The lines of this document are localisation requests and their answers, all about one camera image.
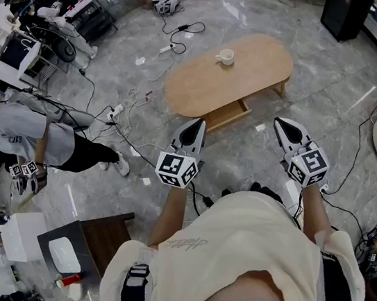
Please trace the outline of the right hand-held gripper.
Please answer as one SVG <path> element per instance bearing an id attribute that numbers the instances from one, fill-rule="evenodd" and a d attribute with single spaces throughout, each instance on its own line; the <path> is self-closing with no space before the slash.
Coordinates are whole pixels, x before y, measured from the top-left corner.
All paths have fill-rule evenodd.
<path id="1" fill-rule="evenodd" d="M 285 155 L 281 164 L 301 187 L 321 182 L 330 164 L 322 147 L 311 140 L 305 126 L 288 118 L 274 119 L 274 130 Z"/>

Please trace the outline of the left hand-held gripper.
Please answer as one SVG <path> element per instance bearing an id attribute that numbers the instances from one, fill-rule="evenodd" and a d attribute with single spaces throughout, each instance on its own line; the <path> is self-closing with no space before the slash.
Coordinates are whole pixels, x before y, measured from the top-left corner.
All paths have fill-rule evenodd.
<path id="1" fill-rule="evenodd" d="M 194 119 L 180 126 L 171 144 L 160 152 L 156 175 L 170 187 L 186 188 L 203 166 L 201 150 L 206 138 L 206 121 Z"/>

